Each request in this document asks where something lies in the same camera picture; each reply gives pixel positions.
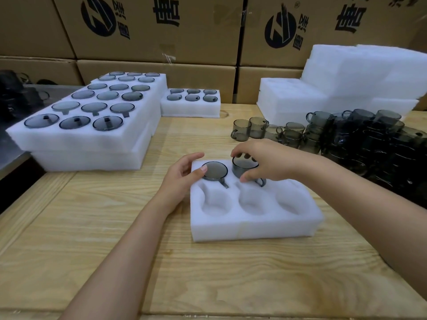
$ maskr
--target person's right hand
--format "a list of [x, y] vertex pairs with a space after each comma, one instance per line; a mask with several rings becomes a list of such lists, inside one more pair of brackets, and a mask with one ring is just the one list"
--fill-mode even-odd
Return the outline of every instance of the person's right hand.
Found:
[[270, 139], [254, 139], [240, 143], [233, 150], [231, 157], [241, 154], [251, 155], [259, 166], [245, 172], [241, 182], [268, 178], [279, 181], [288, 178], [297, 179], [298, 173], [318, 156], [290, 148]]

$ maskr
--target gray surface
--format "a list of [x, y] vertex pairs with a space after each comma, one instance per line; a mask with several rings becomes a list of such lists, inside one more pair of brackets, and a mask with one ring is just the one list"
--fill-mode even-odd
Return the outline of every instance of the gray surface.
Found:
[[[66, 85], [33, 85], [28, 84], [28, 87], [35, 87], [40, 93], [40, 97], [43, 99], [47, 97], [47, 92], [49, 98], [44, 101], [45, 106], [51, 105], [52, 103], [62, 99], [63, 97], [75, 92], [80, 89], [81, 86], [66, 86]], [[15, 168], [21, 165], [24, 161], [29, 159], [31, 155], [28, 152], [20, 150], [14, 141], [9, 137], [6, 132], [6, 129], [10, 126], [17, 123], [18, 120], [3, 123], [0, 122], [0, 180], [5, 177], [7, 174], [12, 172]]]

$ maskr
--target hand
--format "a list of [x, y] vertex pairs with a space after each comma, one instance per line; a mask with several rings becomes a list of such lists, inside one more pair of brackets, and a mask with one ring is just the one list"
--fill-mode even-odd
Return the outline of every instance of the hand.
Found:
[[167, 170], [163, 182], [153, 198], [166, 208], [167, 214], [170, 214], [184, 199], [189, 188], [205, 175], [207, 166], [191, 172], [191, 163], [204, 155], [205, 153], [185, 155]]
[[242, 142], [232, 150], [231, 157], [241, 154], [248, 154], [259, 163], [258, 167], [240, 177], [241, 182], [257, 178], [268, 178], [273, 181], [297, 179], [304, 165], [316, 159], [316, 155], [281, 145], [270, 139]]

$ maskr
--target forearm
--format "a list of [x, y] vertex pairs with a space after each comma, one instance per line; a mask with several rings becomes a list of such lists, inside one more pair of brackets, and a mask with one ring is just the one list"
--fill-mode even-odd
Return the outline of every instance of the forearm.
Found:
[[62, 320], [135, 319], [167, 213], [151, 200], [74, 297]]
[[313, 157], [298, 178], [427, 298], [427, 211], [334, 162]]

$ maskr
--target person's right arm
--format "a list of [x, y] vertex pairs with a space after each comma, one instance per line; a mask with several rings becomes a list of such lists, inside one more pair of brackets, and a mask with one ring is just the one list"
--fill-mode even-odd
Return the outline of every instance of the person's right arm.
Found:
[[427, 300], [427, 210], [320, 155], [268, 139], [243, 142], [231, 156], [259, 166], [240, 181], [297, 180], [343, 216]]

